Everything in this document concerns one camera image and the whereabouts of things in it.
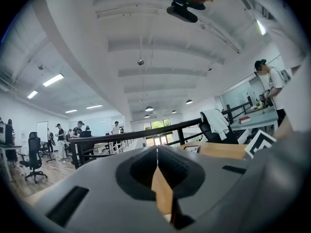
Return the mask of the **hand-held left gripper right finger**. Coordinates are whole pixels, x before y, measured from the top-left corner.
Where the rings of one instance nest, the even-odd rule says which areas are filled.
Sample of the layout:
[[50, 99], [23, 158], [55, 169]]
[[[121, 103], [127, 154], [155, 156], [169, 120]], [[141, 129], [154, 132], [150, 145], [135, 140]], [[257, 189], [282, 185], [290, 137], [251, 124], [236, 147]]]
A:
[[225, 165], [247, 166], [244, 145], [158, 146], [157, 207], [166, 219], [178, 211], [197, 219], [220, 200], [241, 176]]

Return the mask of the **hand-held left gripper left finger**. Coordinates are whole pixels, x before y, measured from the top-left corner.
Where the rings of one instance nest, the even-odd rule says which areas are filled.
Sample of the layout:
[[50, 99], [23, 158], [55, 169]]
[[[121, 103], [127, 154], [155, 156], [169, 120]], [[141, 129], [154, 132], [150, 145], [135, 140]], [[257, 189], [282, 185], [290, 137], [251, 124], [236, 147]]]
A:
[[47, 233], [174, 233], [151, 190], [156, 148], [131, 150], [82, 165], [33, 208]]

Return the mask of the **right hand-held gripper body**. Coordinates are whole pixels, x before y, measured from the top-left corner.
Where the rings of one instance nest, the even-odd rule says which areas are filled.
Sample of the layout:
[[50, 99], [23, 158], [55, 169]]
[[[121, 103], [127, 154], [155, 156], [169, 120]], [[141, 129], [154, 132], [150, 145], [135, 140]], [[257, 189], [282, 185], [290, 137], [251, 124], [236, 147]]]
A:
[[253, 159], [259, 150], [270, 148], [276, 141], [277, 140], [269, 134], [259, 130], [244, 150], [251, 159]]

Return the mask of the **person's right forearm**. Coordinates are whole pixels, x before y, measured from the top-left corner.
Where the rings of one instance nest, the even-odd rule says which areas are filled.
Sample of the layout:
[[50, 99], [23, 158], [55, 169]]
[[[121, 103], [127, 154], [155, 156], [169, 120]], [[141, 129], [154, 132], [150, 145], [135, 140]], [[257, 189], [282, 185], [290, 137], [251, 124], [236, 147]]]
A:
[[294, 133], [292, 125], [287, 116], [283, 119], [282, 123], [278, 127], [277, 131], [274, 134], [274, 138], [276, 140], [284, 139], [289, 137], [291, 134]]

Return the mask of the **light blue desk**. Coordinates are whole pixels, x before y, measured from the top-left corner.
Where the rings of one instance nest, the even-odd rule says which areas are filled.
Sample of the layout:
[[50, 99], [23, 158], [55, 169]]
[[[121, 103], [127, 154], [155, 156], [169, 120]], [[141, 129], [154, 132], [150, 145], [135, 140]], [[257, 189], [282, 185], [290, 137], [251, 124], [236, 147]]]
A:
[[274, 132], [278, 129], [278, 115], [274, 107], [268, 107], [263, 110], [259, 110], [256, 112], [251, 112], [246, 115], [242, 115], [242, 117], [250, 117], [250, 121], [246, 123], [239, 123], [238, 119], [235, 119], [233, 124], [230, 125], [233, 131], [237, 130], [247, 130], [254, 128], [263, 128], [269, 126], [273, 126]]

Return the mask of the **black curved railing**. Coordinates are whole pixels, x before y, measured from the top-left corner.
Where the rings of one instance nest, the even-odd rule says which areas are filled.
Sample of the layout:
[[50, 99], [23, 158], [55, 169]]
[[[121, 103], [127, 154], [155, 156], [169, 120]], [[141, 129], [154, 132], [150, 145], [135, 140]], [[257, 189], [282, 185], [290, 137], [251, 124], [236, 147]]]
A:
[[[243, 109], [244, 112], [247, 112], [251, 108], [252, 105], [253, 104], [251, 101], [246, 102], [242, 105], [236, 106], [234, 108], [230, 108], [230, 106], [227, 105], [227, 109], [221, 112], [223, 115], [228, 115], [229, 125], [231, 125], [233, 124], [233, 119], [236, 118], [236, 116], [232, 116], [232, 112], [238, 109], [241, 109], [241, 108]], [[114, 142], [120, 142], [121, 144], [128, 143], [130, 140], [146, 138], [148, 136], [152, 136], [152, 135], [156, 135], [156, 134], [160, 134], [164, 132], [170, 132], [170, 131], [172, 132], [177, 131], [178, 140], [168, 143], [167, 145], [168, 146], [175, 145], [175, 144], [184, 145], [186, 141], [189, 141], [197, 136], [203, 135], [203, 133], [200, 130], [200, 132], [195, 135], [184, 137], [183, 129], [190, 127], [190, 126], [199, 125], [200, 122], [201, 122], [201, 118], [197, 118], [197, 119], [192, 119], [189, 121], [184, 121], [178, 124], [166, 126], [163, 128], [143, 130], [143, 131], [131, 132], [131, 133], [121, 133], [121, 134], [116, 134], [116, 135], [97, 136], [97, 137], [91, 137], [91, 136], [87, 137], [86, 133], [83, 132], [79, 138], [73, 138], [69, 140], [70, 142], [69, 149], [72, 154], [72, 163], [75, 166], [75, 168], [78, 168], [81, 165], [89, 161], [92, 161], [96, 158], [107, 157], [119, 151], [118, 149], [116, 150], [109, 149], [108, 154], [98, 154], [98, 155], [92, 154], [92, 152], [95, 150], [95, 144], [99, 144], [99, 143], [110, 144]]]

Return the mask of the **black office chair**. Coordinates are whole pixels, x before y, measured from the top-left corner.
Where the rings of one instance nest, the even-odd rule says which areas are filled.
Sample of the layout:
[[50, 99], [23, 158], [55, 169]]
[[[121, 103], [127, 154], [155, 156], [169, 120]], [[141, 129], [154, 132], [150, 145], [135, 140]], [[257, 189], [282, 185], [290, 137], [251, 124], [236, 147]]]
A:
[[37, 171], [37, 169], [42, 167], [42, 159], [41, 156], [39, 155], [39, 150], [41, 148], [40, 144], [40, 139], [37, 136], [37, 132], [31, 132], [29, 134], [29, 139], [28, 139], [28, 147], [29, 147], [29, 160], [25, 160], [25, 154], [19, 153], [19, 155], [22, 157], [22, 160], [19, 162], [22, 166], [28, 167], [31, 171], [30, 173], [24, 177], [25, 181], [29, 177], [34, 178], [34, 182], [38, 183], [36, 180], [37, 176], [44, 176], [46, 179], [48, 176], [43, 173], [43, 171]]
[[210, 126], [206, 120], [204, 122], [201, 121], [199, 123], [199, 128], [200, 128], [201, 132], [203, 133], [203, 135], [208, 140], [208, 142], [210, 142], [210, 143], [238, 144], [238, 140], [237, 140], [236, 136], [234, 135], [230, 126], [229, 126], [230, 132], [227, 134], [227, 139], [225, 139], [223, 141], [220, 139], [218, 134], [211, 132], [211, 128], [210, 128]]

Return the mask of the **person's white t-shirt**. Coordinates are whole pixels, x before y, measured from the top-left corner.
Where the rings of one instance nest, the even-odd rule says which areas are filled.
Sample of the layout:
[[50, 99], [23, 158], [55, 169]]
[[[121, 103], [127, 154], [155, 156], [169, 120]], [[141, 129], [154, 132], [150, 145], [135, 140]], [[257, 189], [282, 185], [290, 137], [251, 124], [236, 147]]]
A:
[[311, 130], [311, 62], [306, 60], [282, 90], [281, 100], [295, 132]]

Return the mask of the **whiteboard on stand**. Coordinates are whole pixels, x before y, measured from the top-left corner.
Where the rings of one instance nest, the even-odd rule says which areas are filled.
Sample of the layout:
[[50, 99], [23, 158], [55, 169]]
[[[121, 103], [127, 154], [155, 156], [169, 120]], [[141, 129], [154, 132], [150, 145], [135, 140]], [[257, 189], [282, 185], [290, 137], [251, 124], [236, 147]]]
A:
[[48, 122], [47, 121], [37, 122], [36, 132], [41, 142], [43, 143], [48, 142]]

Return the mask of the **large window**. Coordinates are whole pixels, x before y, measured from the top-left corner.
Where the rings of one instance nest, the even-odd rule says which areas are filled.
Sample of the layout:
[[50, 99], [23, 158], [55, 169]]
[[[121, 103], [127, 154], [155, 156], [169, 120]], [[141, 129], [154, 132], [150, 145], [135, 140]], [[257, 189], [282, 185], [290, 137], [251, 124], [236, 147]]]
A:
[[[148, 123], [143, 123], [144, 130], [151, 130], [157, 128], [163, 128], [171, 125], [170, 119], [152, 121]], [[145, 138], [146, 146], [151, 147], [154, 145], [166, 145], [174, 141], [173, 132], [164, 132], [152, 136], [148, 136]]]

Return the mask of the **white desk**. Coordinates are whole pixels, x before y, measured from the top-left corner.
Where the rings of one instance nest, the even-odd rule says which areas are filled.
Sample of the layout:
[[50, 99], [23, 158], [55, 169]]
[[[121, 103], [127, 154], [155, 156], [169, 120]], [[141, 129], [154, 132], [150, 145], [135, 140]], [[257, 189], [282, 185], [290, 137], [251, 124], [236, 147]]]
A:
[[16, 151], [20, 152], [21, 148], [22, 148], [22, 146], [20, 146], [20, 145], [9, 146], [9, 145], [0, 143], [0, 158], [1, 158], [1, 155], [2, 155], [3, 156], [3, 161], [4, 161], [4, 166], [5, 166], [7, 175], [8, 175], [9, 182], [12, 182], [13, 179], [12, 179], [12, 176], [11, 176], [11, 173], [10, 173], [10, 170], [9, 170], [6, 151], [7, 150], [16, 150]]

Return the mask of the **black computer monitor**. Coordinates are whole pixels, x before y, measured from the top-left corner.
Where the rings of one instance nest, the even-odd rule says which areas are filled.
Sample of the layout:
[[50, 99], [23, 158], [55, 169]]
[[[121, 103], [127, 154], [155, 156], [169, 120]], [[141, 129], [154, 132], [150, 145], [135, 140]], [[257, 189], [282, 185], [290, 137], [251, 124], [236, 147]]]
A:
[[13, 127], [11, 125], [0, 123], [0, 143], [13, 144]]

